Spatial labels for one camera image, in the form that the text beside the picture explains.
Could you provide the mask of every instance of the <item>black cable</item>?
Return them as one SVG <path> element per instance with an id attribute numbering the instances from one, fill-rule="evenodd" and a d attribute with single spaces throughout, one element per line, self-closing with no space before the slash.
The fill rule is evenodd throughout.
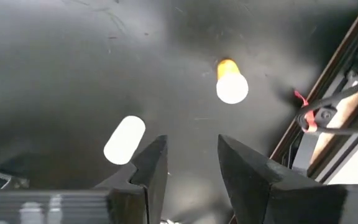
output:
<path id="1" fill-rule="evenodd" d="M 302 129 L 308 129 L 308 123 L 305 119 L 305 114 L 309 111 L 317 110 L 323 106 L 331 105 L 337 101 L 341 101 L 353 94 L 358 92 L 358 84 L 340 92 L 330 97 L 314 101 L 310 103 L 308 106 L 304 106 L 299 110 L 299 112 L 295 116 L 296 122 L 301 126 Z M 316 132 L 319 133 L 332 133 L 332 134 L 355 134 L 358 133 L 358 127 L 356 128 L 327 128 L 327 127 L 317 127 Z"/>

